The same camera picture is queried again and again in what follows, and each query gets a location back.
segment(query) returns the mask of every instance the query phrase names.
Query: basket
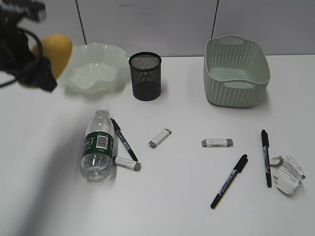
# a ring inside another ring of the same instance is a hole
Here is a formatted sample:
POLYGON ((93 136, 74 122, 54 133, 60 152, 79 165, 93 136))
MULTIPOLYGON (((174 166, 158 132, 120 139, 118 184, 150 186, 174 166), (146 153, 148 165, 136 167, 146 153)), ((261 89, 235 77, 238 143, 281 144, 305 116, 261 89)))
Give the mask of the basket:
POLYGON ((204 86, 209 102, 225 107, 250 107, 270 80, 266 57, 260 46, 238 36, 207 42, 204 86))

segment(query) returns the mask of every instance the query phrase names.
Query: gray wall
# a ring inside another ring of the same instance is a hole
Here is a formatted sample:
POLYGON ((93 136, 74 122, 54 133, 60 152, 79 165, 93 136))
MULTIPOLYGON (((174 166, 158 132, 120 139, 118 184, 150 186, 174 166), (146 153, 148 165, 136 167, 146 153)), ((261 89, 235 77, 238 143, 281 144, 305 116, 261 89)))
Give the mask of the gray wall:
MULTIPOLYGON (((84 44, 75 0, 44 0, 47 22, 22 25, 40 37, 60 32, 84 44)), ((87 43, 115 44, 129 55, 202 56, 217 0, 78 0, 87 43)), ((220 0, 214 37, 235 34, 268 55, 315 54, 315 0, 220 0)))
POLYGON ((315 54, 315 0, 220 0, 214 37, 236 34, 268 55, 315 54))

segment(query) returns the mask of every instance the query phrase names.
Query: barcode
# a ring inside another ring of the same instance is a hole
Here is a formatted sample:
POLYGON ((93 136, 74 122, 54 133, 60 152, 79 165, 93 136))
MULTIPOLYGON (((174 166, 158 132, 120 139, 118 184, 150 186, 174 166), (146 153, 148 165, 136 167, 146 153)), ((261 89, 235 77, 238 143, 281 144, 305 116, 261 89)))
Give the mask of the barcode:
POLYGON ((103 135, 97 136, 96 148, 102 148, 107 150, 108 138, 103 135))
POLYGON ((224 147, 226 147, 226 145, 225 144, 211 144, 211 145, 209 145, 209 147, 217 147, 217 148, 224 148, 224 147))

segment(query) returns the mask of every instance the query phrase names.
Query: black mesh cup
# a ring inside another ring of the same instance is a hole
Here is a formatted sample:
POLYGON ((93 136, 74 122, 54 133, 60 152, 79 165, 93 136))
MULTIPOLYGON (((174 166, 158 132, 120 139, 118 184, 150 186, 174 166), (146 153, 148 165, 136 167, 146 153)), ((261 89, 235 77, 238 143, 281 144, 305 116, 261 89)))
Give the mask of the black mesh cup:
POLYGON ((155 53, 142 52, 130 57, 133 96, 152 101, 161 94, 162 59, 155 53))

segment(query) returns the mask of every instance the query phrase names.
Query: pen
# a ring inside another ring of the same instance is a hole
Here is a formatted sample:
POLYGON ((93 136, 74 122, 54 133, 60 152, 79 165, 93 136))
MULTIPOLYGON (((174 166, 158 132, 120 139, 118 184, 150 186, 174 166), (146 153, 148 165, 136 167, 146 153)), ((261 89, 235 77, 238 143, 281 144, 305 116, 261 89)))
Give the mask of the pen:
POLYGON ((220 192, 216 195, 215 199, 211 203, 210 207, 214 209, 219 201, 221 200, 222 196, 226 192, 227 188, 230 186, 231 182, 234 180, 236 175, 240 172, 242 172, 243 168, 245 167, 246 163, 248 162, 247 155, 244 154, 241 159, 237 162, 236 166, 232 170, 230 176, 225 181, 223 187, 221 188, 220 192))
POLYGON ((131 149, 131 147, 127 143, 127 140, 123 136, 120 127, 118 126, 118 124, 116 123, 116 121, 114 119, 112 119, 112 118, 110 118, 110 119, 112 120, 115 133, 117 134, 118 138, 122 141, 122 143, 123 143, 124 147, 126 148, 127 152, 129 153, 129 155, 132 157, 132 159, 134 161, 138 161, 136 155, 134 154, 133 150, 131 149))
POLYGON ((268 188, 271 188, 271 172, 270 172, 269 152, 268 152, 269 140, 268 140, 268 133, 264 129, 261 131, 261 142, 262 142, 262 153, 264 155, 267 186, 268 188))

